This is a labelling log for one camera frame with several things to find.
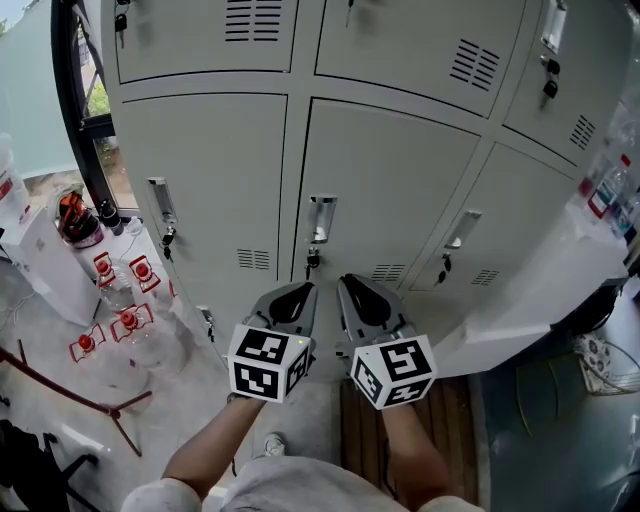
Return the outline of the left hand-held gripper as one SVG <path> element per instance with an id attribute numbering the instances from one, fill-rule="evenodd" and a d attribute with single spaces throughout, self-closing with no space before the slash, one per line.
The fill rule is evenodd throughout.
<path id="1" fill-rule="evenodd" d="M 309 281 L 279 287 L 257 300 L 245 325 L 235 326 L 229 346 L 233 393 L 284 402 L 313 360 L 316 343 L 309 337 L 317 300 L 318 287 Z M 300 335 L 277 331 L 298 331 Z"/>

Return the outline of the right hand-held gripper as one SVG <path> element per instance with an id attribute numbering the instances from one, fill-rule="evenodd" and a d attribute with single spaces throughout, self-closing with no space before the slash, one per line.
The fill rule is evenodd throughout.
<path id="1" fill-rule="evenodd" d="M 336 355 L 364 397 L 377 410 L 424 398 L 437 377 L 436 361 L 428 336 L 416 334 L 399 296 L 379 282 L 345 274 L 337 298 L 350 341 L 338 343 Z"/>

